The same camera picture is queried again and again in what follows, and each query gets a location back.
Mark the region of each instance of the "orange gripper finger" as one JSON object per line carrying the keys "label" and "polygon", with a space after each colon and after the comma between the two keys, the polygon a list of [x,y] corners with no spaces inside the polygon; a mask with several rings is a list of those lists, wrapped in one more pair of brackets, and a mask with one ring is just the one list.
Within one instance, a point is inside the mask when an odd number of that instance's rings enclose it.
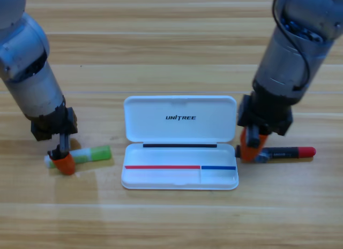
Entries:
{"label": "orange gripper finger", "polygon": [[70,153],[60,160],[51,159],[56,168],[64,175],[73,175],[75,173],[75,161]]}
{"label": "orange gripper finger", "polygon": [[259,135],[260,144],[258,148],[248,147],[246,143],[245,136],[247,134],[247,128],[244,127],[241,134],[241,159],[251,162],[256,156],[262,151],[263,146],[268,138],[268,135]]}

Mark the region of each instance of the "black cable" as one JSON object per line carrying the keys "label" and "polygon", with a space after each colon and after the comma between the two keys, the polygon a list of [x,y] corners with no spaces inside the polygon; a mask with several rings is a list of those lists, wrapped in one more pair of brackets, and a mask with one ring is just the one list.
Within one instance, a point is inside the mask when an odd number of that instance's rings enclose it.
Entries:
{"label": "black cable", "polygon": [[303,84],[301,84],[298,87],[294,87],[294,90],[302,90],[307,85],[307,83],[310,81],[310,78],[311,78],[310,65],[309,65],[309,62],[307,61],[304,53],[299,49],[299,47],[289,37],[287,32],[284,30],[284,27],[282,27],[282,24],[280,23],[280,20],[277,18],[277,15],[276,15],[276,4],[277,4],[277,0],[274,0],[273,1],[273,8],[272,8],[273,10],[272,11],[273,11],[273,18],[274,18],[275,22],[277,23],[277,27],[280,29],[280,31],[285,36],[285,38],[288,40],[288,42],[290,42],[291,45],[299,52],[299,54],[301,55],[301,57],[303,58],[303,60],[305,62],[306,71],[307,71],[307,78],[306,78],[306,80],[305,80],[305,82]]}

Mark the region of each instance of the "red marker cap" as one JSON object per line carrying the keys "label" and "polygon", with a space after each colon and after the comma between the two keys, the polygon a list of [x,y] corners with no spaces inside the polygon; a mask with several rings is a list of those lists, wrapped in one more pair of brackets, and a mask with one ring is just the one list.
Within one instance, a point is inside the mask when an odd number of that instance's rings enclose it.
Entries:
{"label": "red marker cap", "polygon": [[314,147],[298,147],[299,158],[311,158],[316,155]]}

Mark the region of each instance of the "marker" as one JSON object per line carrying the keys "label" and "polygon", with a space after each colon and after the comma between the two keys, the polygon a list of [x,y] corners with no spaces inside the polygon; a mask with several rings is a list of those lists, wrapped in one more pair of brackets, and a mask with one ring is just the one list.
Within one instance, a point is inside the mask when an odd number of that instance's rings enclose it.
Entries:
{"label": "marker", "polygon": [[[266,162],[270,159],[311,158],[316,155],[313,147],[265,147],[255,158],[256,162]],[[241,147],[236,147],[236,157],[241,158]]]}
{"label": "marker", "polygon": [[[85,162],[95,162],[111,159],[112,153],[109,146],[100,146],[94,148],[84,148],[79,150],[73,150],[69,152],[73,158],[75,164],[81,164]],[[50,159],[49,155],[44,157],[47,168],[53,169],[56,166]]]}

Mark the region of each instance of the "blue stripe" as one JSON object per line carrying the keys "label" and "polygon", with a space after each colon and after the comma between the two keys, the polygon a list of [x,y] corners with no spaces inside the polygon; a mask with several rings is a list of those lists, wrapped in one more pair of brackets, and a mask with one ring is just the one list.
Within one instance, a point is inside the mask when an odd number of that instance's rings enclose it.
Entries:
{"label": "blue stripe", "polygon": [[202,170],[236,170],[234,166],[202,166]]}

